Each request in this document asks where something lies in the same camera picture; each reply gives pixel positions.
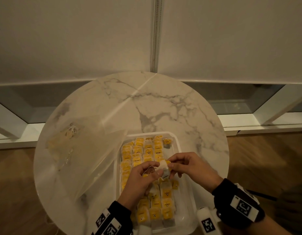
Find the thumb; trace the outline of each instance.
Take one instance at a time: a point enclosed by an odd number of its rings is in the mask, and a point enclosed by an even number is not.
[[[188,172],[188,166],[180,163],[169,163],[167,166],[177,172],[186,173]]]
[[[160,169],[158,171],[155,171],[153,173],[150,173],[148,176],[144,178],[146,184],[151,184],[152,182],[156,181],[158,178],[160,178],[163,175],[163,170]]]

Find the plastic tray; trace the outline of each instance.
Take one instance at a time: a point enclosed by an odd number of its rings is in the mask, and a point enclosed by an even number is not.
[[[177,137],[171,132],[153,132],[153,133],[140,133],[127,135],[123,143],[130,142],[138,137],[152,137],[156,135],[163,135],[163,138],[172,138],[172,146],[170,149],[163,149],[165,159],[168,159],[175,153],[181,152],[180,145]],[[121,150],[118,151],[116,160],[114,161],[114,181],[115,181],[115,198],[118,198],[121,194],[120,191],[120,163],[121,163]],[[176,212],[175,212],[175,226],[169,228],[161,228],[153,230],[153,234],[174,234],[174,235],[186,235],[192,233],[197,225],[196,218],[196,205],[193,197],[190,178],[187,175],[183,175],[182,178],[175,176],[175,180],[179,181],[179,189],[173,190]]]

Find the wooden floor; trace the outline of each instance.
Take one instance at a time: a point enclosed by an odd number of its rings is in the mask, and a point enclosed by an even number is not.
[[[302,133],[227,139],[228,178],[234,183],[275,197],[302,183]],[[45,222],[33,181],[33,158],[34,149],[0,150],[0,235],[55,235],[58,230]],[[259,200],[273,216],[274,202]]]

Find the marble tabletop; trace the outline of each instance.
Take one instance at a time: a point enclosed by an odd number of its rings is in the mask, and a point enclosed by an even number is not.
[[[34,158],[34,179],[48,216],[68,235],[91,234],[91,225],[114,199],[113,167],[77,202],[67,196],[47,139],[71,118],[100,115],[107,132],[128,134],[170,131],[182,152],[196,152],[227,177],[229,150],[223,126],[210,104],[186,84],[150,72],[122,72],[94,80],[69,95],[51,114],[40,134]],[[197,207],[213,207],[213,197],[193,183]]]

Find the person's right hand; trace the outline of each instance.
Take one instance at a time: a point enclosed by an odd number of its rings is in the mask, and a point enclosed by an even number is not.
[[[176,173],[178,173],[179,177],[186,173],[194,182],[210,193],[223,181],[223,178],[194,152],[176,153],[168,161],[171,162],[168,167],[172,169],[169,176],[170,179]]]

